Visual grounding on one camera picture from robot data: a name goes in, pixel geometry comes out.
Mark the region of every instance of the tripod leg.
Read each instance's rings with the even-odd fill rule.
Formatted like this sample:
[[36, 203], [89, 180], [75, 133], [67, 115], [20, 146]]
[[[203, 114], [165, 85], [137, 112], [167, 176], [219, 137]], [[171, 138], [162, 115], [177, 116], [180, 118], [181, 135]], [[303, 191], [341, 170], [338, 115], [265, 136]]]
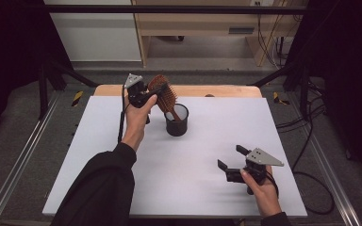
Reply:
[[94, 88], [95, 88], [95, 87], [98, 87], [98, 86], [100, 85], [100, 84], [97, 84], [97, 83], [94, 83], [94, 82], [90, 81], [90, 79], [82, 76], [81, 74], [76, 73], [75, 71], [70, 70], [70, 69], [68, 69], [68, 68], [66, 68], [66, 67], [64, 67], [64, 66], [62, 66], [62, 65], [60, 65], [60, 64], [58, 64], [58, 63], [56, 63], [55, 61], [52, 61], [52, 65], [53, 65], [56, 69], [58, 69], [59, 71], [64, 72], [64, 73], [67, 73], [67, 74], [70, 75], [71, 77], [75, 78], [76, 80], [84, 83], [85, 85], [87, 85], [87, 86], [89, 86], [89, 87], [94, 87]]
[[52, 84], [52, 87], [55, 90], [64, 90], [66, 89], [66, 82], [62, 78], [60, 72], [55, 71], [52, 63], [49, 60], [46, 60], [44, 65], [44, 73], [48, 78], [49, 82]]
[[291, 73], [291, 71], [294, 71], [295, 65], [296, 65], [295, 62], [291, 62], [288, 65], [286, 65], [284, 68], [266, 76], [265, 78], [255, 82], [251, 85], [247, 85], [247, 86], [255, 86], [255, 87], [260, 88], [281, 75], [287, 75], [287, 74]]

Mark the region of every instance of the person's left hand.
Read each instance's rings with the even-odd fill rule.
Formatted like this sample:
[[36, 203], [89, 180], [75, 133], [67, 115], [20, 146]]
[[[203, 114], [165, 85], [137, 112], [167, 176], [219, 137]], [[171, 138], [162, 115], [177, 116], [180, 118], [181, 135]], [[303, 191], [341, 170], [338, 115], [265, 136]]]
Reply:
[[125, 106], [127, 106], [125, 110], [127, 128], [122, 143], [133, 148], [135, 152], [143, 140], [146, 120], [151, 108], [156, 104], [156, 100], [157, 95], [153, 95], [143, 107], [136, 108], [129, 104], [128, 96], [125, 97]]

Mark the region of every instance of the white wall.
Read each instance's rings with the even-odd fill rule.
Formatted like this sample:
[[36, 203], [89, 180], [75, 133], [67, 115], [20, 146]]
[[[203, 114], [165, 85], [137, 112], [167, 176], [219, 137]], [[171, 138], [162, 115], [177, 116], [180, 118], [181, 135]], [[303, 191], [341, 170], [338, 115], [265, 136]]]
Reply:
[[[129, 0], [44, 0], [47, 5], [131, 5]], [[132, 14], [51, 13], [71, 61], [141, 61]]]

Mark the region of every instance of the pen holder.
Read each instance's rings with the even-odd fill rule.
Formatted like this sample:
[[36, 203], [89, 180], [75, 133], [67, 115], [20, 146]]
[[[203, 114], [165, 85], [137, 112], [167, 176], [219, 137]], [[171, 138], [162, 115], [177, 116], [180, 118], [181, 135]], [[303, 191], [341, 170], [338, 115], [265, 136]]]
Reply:
[[186, 106], [181, 104], [175, 104], [174, 111], [181, 121], [175, 121], [171, 112], [165, 113], [166, 130], [171, 136], [180, 137], [187, 132], [189, 111]]

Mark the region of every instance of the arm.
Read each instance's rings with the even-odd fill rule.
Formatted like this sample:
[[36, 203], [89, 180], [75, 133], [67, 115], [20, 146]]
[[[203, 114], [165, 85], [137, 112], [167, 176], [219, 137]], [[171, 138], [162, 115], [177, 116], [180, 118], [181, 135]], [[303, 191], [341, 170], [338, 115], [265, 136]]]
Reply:
[[127, 128], [113, 152], [99, 153], [81, 170], [63, 199], [51, 226], [127, 225], [134, 176], [132, 166], [142, 142], [147, 115], [156, 96], [142, 108], [126, 109]]
[[[267, 172], [272, 174], [272, 167], [267, 166]], [[291, 225], [287, 215], [281, 210], [275, 187], [272, 182], [266, 178], [263, 184], [258, 185], [255, 179], [247, 171], [241, 169], [240, 174], [243, 181], [253, 190], [255, 194], [258, 210], [260, 215], [263, 217], [261, 225]]]

